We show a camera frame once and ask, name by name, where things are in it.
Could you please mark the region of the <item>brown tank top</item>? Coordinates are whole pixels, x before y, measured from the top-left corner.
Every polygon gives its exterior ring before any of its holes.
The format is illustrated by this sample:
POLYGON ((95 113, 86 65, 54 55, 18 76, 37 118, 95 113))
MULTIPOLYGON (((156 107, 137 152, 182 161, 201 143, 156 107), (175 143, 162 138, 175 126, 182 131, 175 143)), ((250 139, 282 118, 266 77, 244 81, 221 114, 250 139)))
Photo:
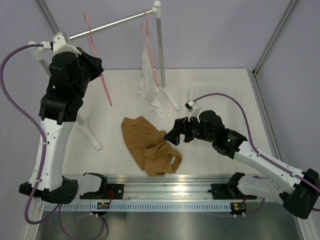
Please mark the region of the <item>brown tank top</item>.
POLYGON ((125 117, 121 123, 124 143, 148 177, 174 174, 182 163, 182 155, 165 140, 163 130, 157 130, 148 120, 125 117))

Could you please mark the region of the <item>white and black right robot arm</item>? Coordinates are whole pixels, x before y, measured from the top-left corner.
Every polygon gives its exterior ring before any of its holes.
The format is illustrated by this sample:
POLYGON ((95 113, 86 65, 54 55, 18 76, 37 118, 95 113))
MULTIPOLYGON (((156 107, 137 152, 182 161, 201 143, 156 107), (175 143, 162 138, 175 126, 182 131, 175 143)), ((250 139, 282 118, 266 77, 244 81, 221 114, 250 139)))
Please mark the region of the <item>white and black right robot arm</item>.
POLYGON ((226 128, 214 111, 206 110, 198 117, 176 119, 164 138, 177 146, 181 135, 185 143, 194 139, 209 142, 220 155, 244 163, 265 176, 259 179, 235 173, 227 183, 230 197, 247 195, 269 199, 300 219, 307 219, 314 209, 320 196, 320 176, 316 171, 311 168, 303 171, 264 154, 245 136, 226 128))

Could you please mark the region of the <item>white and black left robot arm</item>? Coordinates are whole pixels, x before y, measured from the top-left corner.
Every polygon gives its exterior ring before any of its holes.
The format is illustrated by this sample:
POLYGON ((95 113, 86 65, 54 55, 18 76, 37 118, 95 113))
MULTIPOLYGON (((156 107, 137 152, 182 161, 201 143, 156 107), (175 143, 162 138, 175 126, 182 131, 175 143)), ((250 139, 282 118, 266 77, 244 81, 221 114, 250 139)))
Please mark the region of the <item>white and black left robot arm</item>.
POLYGON ((48 87, 39 110, 46 153, 38 153, 34 173, 19 186, 19 192, 52 204, 69 204, 76 197, 79 184, 75 179, 63 177, 67 142, 89 82, 103 72, 102 60, 77 47, 56 53, 49 71, 48 87))

